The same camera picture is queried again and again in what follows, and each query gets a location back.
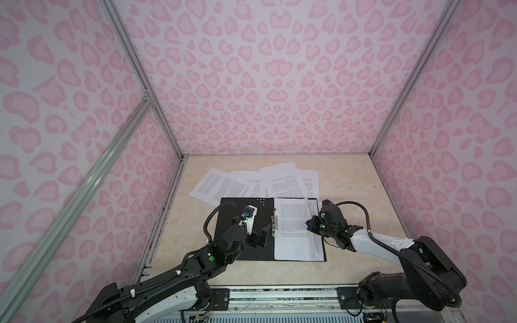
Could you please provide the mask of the diagonal aluminium frame bar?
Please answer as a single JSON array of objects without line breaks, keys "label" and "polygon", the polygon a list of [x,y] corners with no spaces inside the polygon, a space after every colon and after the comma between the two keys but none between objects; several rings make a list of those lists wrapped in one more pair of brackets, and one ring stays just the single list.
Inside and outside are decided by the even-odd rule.
[{"label": "diagonal aluminium frame bar", "polygon": [[1,296],[2,322],[11,322],[14,319],[151,107],[151,98],[146,97],[141,101],[26,262],[14,275]]}]

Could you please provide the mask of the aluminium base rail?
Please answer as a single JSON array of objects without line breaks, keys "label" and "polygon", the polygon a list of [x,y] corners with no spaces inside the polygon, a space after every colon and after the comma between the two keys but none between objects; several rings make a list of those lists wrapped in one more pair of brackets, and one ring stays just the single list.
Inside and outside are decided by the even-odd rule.
[{"label": "aluminium base rail", "polygon": [[182,310],[152,322],[464,322],[460,310],[440,312],[416,300],[400,300],[390,310],[342,310],[337,287],[355,285],[214,286],[230,289],[227,311]]}]

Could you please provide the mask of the corner aluminium post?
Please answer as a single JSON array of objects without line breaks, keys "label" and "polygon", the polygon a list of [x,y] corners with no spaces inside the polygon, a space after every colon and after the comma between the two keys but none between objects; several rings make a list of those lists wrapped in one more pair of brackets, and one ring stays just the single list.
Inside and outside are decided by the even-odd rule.
[{"label": "corner aluminium post", "polygon": [[444,10],[438,18],[434,29],[429,35],[427,42],[422,48],[422,51],[419,54],[416,63],[413,69],[411,70],[406,82],[401,88],[400,94],[394,101],[393,107],[390,113],[388,114],[388,117],[386,118],[384,124],[382,125],[380,133],[378,134],[378,137],[376,138],[372,146],[372,149],[369,152],[369,156],[372,160],[374,159],[374,156],[379,152],[382,143],[384,142],[392,124],[394,123],[394,120],[403,108],[405,102],[407,101],[407,98],[409,97],[409,94],[417,84],[419,78],[421,77],[422,73],[426,68],[426,65],[429,63],[429,60],[432,58],[434,51],[440,44],[441,40],[444,38],[445,34],[447,33],[448,29],[453,23],[455,16],[460,11],[462,5],[463,1],[461,0],[447,1]]},{"label": "corner aluminium post", "polygon": [[129,33],[125,27],[123,19],[118,12],[116,3],[111,0],[100,0],[98,1],[101,8],[104,11],[104,14],[109,21],[110,25],[114,30],[114,34],[120,42],[122,49],[128,59],[130,66],[133,68],[134,74],[140,83],[142,90],[145,95],[152,101],[152,109],[155,112],[155,115],[158,118],[159,124],[162,130],[165,133],[165,137],[168,140],[170,146],[172,147],[175,156],[179,159],[183,159],[183,154],[179,149],[179,145],[174,138],[172,128],[169,125],[165,113],[158,102],[155,91],[152,88],[152,85],[149,81],[149,78],[144,71],[144,66],[137,54],[135,46],[133,45]]}]

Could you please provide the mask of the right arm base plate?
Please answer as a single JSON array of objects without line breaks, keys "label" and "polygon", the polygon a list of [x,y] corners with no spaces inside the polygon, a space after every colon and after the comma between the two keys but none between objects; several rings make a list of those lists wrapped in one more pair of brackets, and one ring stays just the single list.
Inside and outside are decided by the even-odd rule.
[{"label": "right arm base plate", "polygon": [[342,310],[390,310],[393,298],[383,300],[367,296],[367,293],[357,285],[352,287],[337,287],[337,299]]}]

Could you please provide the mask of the paper under back centre sheet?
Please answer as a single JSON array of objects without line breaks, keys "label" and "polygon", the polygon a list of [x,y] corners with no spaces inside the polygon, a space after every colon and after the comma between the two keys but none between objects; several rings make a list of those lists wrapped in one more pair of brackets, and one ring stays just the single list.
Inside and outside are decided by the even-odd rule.
[{"label": "paper under back centre sheet", "polygon": [[299,172],[308,191],[308,197],[320,199],[319,172],[315,170],[299,170]]}]

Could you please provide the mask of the left corner aluminium post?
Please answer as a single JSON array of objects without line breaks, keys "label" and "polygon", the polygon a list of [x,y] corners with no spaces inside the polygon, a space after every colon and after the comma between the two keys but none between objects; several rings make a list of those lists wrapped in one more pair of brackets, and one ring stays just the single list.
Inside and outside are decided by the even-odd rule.
[{"label": "left corner aluminium post", "polygon": [[165,133],[165,137],[168,140],[170,146],[172,147],[175,156],[179,159],[183,159],[183,154],[179,149],[179,145],[174,138],[172,128],[169,125],[165,113],[158,102],[155,91],[152,88],[152,85],[149,81],[149,78],[144,71],[144,66],[137,54],[135,46],[133,45],[129,33],[125,27],[123,19],[118,12],[116,3],[111,0],[100,0],[98,1],[101,8],[104,11],[104,14],[109,21],[110,25],[114,30],[114,34],[120,42],[122,49],[128,59],[130,66],[133,68],[134,74],[140,83],[142,90],[145,95],[152,101],[152,109],[155,112],[155,115],[158,118],[159,124],[162,130]]}]

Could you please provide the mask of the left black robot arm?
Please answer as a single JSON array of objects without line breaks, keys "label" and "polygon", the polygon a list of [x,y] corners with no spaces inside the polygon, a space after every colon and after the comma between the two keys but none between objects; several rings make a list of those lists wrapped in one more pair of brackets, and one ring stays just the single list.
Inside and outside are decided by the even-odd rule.
[{"label": "left black robot arm", "polygon": [[232,224],[219,238],[188,252],[180,265],[142,283],[118,288],[112,283],[98,294],[76,322],[152,322],[182,310],[204,310],[211,300],[208,281],[223,273],[246,250],[265,247],[271,226],[260,234]]}]

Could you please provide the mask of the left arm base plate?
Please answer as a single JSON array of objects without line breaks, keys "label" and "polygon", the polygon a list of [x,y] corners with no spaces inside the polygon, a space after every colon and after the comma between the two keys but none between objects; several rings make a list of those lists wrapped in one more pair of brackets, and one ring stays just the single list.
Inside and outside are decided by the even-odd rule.
[{"label": "left arm base plate", "polygon": [[203,308],[204,312],[216,311],[222,312],[227,311],[230,303],[230,289],[228,288],[215,288],[211,290],[208,304]]}]

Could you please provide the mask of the metal folder clip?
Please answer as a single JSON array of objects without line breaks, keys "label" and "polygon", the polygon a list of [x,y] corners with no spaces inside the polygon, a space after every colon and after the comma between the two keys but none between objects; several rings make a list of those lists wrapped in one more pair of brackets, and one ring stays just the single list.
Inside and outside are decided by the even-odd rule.
[{"label": "metal folder clip", "polygon": [[275,237],[276,231],[278,230],[279,220],[277,216],[277,209],[273,208],[273,214],[271,216],[271,235]]}]

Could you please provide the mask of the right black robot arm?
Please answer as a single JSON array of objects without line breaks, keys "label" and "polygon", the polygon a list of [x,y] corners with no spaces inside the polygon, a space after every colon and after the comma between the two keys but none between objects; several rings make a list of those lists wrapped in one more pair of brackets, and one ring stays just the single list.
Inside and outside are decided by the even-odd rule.
[{"label": "right black robot arm", "polygon": [[352,204],[363,211],[365,226],[349,224],[341,212],[343,203],[329,200],[306,226],[313,234],[333,239],[342,250],[373,255],[401,267],[400,273],[373,272],[362,279],[358,304],[372,308],[387,299],[417,300],[437,312],[462,305],[460,292],[467,286],[467,278],[432,238],[413,240],[376,234],[368,210],[360,203]]}]

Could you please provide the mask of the black file folder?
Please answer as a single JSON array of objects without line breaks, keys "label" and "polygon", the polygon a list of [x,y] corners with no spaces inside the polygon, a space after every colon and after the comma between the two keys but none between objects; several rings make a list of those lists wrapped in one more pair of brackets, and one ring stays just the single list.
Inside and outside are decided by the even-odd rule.
[{"label": "black file folder", "polygon": [[238,261],[325,262],[323,239],[306,224],[318,214],[316,199],[226,197],[214,241]]}]

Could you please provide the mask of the right corner aluminium post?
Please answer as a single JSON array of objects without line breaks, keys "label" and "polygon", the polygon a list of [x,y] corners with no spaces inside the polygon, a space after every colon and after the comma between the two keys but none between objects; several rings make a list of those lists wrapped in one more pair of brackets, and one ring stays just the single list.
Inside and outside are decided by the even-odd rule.
[{"label": "right corner aluminium post", "polygon": [[406,82],[401,88],[400,94],[394,101],[393,107],[390,113],[388,114],[388,117],[386,118],[384,124],[382,125],[380,133],[378,134],[378,137],[376,138],[372,146],[372,149],[369,152],[369,156],[372,160],[374,159],[374,156],[379,152],[382,143],[384,142],[392,124],[394,123],[394,120],[403,108],[405,102],[407,101],[407,98],[409,97],[409,94],[417,84],[419,78],[421,77],[422,73],[426,68],[426,65],[429,63],[429,60],[432,58],[434,51],[440,44],[441,40],[444,38],[445,34],[447,33],[448,29],[453,23],[455,16],[460,11],[462,5],[463,1],[461,0],[447,1],[444,10],[438,18],[434,29],[429,35],[427,42],[422,48],[422,51],[419,54],[416,63],[413,69],[411,70]]}]

